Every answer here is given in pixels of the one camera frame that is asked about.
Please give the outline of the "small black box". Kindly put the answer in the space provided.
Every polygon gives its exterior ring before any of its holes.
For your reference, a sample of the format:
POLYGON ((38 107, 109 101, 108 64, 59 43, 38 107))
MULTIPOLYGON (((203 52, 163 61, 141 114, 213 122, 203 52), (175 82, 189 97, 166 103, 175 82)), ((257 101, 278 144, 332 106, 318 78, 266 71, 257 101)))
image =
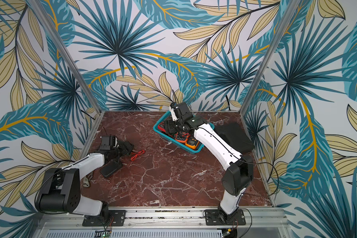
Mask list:
POLYGON ((106 165, 104 165, 101 168, 100 173, 104 178, 109 178, 114 173, 119 171, 122 167, 123 167, 122 162, 120 162, 120 161, 110 161, 109 163, 107 163, 106 165))

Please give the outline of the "yellow orange multimeter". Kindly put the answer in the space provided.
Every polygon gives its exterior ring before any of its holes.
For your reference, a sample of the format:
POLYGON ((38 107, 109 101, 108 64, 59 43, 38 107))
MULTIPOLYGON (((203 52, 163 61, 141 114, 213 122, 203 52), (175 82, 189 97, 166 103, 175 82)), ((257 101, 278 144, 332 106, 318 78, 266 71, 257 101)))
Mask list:
POLYGON ((193 136, 190 136, 187 141, 185 142, 186 147, 196 150, 199 146, 200 142, 195 139, 193 136))

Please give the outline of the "dark red multimeter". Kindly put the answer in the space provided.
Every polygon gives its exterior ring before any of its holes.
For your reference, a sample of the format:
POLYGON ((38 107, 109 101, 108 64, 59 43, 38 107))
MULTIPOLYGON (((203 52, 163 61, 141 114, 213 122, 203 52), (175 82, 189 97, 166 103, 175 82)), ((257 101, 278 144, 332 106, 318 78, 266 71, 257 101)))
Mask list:
POLYGON ((165 121, 162 121, 158 124, 158 130, 162 133, 167 133, 165 129, 165 121))

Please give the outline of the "orange red multimeter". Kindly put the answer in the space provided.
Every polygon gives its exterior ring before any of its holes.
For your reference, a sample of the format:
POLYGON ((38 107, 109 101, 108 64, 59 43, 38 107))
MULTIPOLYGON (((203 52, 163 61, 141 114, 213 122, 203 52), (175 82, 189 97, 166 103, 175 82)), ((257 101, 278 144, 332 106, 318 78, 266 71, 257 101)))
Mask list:
POLYGON ((174 136, 175 141, 182 143, 182 144, 187 143, 189 138, 190 138, 190 134, 185 133, 185 132, 178 132, 174 136))

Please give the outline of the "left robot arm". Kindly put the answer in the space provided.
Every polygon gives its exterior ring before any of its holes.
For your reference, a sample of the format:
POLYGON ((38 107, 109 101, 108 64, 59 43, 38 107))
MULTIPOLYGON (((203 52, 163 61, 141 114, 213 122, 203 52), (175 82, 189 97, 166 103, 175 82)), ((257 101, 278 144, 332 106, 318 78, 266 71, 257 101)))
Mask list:
POLYGON ((63 168, 48 169, 35 198, 36 209, 44 214, 100 216, 106 212, 105 203, 83 196, 81 180, 98 168, 102 176, 110 177, 122 168, 120 158, 130 155, 133 149, 129 141, 118 140, 114 135, 103 136, 95 152, 63 168))

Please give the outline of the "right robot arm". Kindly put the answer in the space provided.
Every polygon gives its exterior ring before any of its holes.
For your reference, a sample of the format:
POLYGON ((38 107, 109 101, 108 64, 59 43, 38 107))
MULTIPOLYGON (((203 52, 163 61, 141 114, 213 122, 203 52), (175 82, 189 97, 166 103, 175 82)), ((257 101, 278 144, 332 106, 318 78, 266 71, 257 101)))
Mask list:
POLYGON ((222 185, 225 189, 218 207, 223 221, 231 220, 237 214, 239 201, 253 180, 253 159, 233 148, 235 138, 224 140, 203 117, 194 115, 185 102, 171 103, 172 119, 165 123, 167 132, 190 133, 217 158, 225 173, 222 185))

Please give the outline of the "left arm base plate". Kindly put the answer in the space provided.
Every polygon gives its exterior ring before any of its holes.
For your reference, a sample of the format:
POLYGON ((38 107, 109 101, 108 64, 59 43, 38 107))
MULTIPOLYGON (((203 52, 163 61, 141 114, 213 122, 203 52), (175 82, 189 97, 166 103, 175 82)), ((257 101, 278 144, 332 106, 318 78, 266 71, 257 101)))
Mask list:
POLYGON ((98 216, 84 216, 83 227, 122 227, 126 218, 125 210, 109 210, 98 216))

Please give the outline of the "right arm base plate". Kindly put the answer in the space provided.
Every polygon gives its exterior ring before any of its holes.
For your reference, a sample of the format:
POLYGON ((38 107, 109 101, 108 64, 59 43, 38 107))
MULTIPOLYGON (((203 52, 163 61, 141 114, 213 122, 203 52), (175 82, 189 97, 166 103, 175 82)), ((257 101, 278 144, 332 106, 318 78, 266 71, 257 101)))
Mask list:
POLYGON ((246 225, 246 219, 242 209, 237 209, 232 214, 226 214, 219 209, 207 209, 203 211, 203 217, 205 218, 207 226, 246 225))

